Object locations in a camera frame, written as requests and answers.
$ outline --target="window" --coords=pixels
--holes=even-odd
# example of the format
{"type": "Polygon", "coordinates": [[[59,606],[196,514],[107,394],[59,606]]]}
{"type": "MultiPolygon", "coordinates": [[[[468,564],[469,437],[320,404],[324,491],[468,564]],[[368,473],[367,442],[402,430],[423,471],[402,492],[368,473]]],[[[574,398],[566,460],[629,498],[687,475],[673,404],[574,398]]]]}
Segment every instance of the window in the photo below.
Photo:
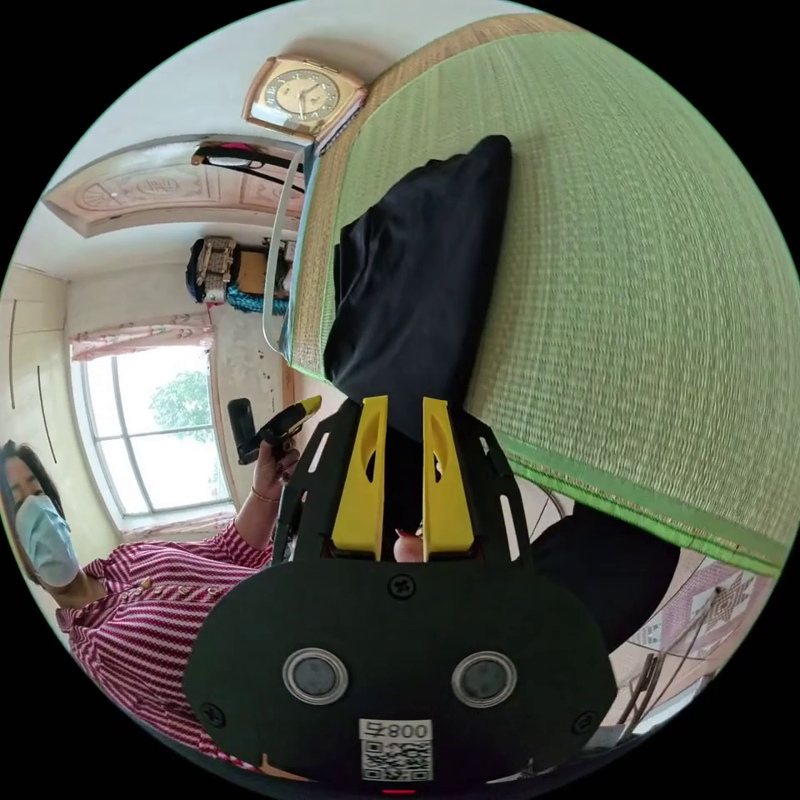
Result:
{"type": "Polygon", "coordinates": [[[81,372],[92,440],[124,517],[230,502],[201,347],[97,358],[81,372]]]}

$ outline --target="tree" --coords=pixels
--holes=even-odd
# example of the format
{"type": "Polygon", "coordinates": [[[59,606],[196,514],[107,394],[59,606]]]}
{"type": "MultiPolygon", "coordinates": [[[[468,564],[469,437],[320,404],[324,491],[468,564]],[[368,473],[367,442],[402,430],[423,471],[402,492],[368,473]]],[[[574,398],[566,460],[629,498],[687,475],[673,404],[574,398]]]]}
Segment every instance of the tree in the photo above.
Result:
{"type": "MultiPolygon", "coordinates": [[[[211,422],[211,408],[208,397],[208,377],[197,370],[179,372],[169,383],[159,386],[150,398],[150,411],[157,425],[166,431],[175,428],[195,428],[211,422]]],[[[173,434],[181,439],[210,443],[214,441],[213,428],[197,431],[181,431],[173,434]]],[[[214,459],[214,472],[209,479],[212,497],[219,494],[224,486],[219,459],[214,459]]]]}

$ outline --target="label sticker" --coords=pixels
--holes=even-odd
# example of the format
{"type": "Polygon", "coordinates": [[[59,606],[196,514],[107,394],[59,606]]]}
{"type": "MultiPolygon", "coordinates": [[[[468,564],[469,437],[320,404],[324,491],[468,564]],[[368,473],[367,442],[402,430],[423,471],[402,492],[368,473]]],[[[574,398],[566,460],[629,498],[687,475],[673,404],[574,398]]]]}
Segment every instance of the label sticker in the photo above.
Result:
{"type": "Polygon", "coordinates": [[[432,781],[433,725],[429,719],[360,719],[365,781],[432,781]]]}

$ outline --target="printed number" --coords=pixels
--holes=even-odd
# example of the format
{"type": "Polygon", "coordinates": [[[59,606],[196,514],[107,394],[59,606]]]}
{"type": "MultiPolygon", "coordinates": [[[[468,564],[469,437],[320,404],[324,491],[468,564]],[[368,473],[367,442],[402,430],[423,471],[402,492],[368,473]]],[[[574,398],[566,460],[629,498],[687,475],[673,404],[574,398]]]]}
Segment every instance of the printed number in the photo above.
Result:
{"type": "Polygon", "coordinates": [[[428,727],[425,725],[417,725],[416,728],[413,725],[403,725],[402,727],[399,725],[390,725],[387,733],[392,739],[411,739],[415,736],[421,739],[428,735],[428,727]]]}

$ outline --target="bed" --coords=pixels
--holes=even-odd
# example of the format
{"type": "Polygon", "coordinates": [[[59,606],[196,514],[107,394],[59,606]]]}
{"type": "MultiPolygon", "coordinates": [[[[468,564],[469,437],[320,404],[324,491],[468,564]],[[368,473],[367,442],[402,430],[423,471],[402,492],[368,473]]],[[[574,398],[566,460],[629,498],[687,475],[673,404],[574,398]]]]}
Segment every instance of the bed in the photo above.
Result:
{"type": "Polygon", "coordinates": [[[514,173],[467,410],[517,475],[778,575],[800,523],[791,256],[712,127],[580,28],[518,14],[448,34],[385,72],[319,159],[297,150],[308,184],[270,346],[324,380],[338,232],[489,133],[511,139],[514,173]]]}

